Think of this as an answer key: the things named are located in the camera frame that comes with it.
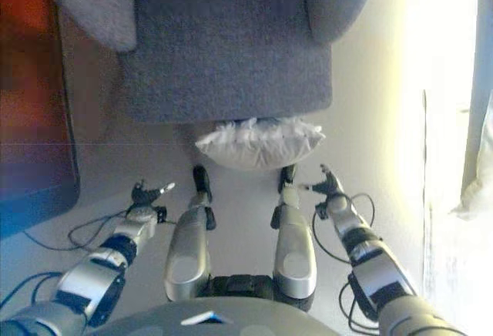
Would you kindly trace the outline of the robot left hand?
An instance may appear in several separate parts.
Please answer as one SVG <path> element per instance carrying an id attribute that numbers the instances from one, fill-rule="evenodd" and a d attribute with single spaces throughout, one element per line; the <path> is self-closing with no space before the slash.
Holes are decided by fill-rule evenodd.
<path id="1" fill-rule="evenodd" d="M 147 190 L 144 186 L 144 180 L 135 183 L 131 192 L 132 203 L 129 210 L 151 206 L 154 201 L 158 200 L 163 194 L 171 191 L 175 186 L 176 184 L 172 182 L 156 189 Z"/>

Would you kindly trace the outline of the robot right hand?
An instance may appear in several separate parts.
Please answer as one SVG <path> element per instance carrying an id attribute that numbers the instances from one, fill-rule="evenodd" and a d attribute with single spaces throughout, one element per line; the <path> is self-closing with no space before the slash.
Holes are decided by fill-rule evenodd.
<path id="1" fill-rule="evenodd" d="M 324 180 L 317 183 L 300 183 L 298 188 L 301 191 L 324 195 L 327 201 L 336 197 L 345 197 L 346 194 L 339 179 L 332 173 L 329 166 L 320 164 L 320 170 L 324 175 Z"/>

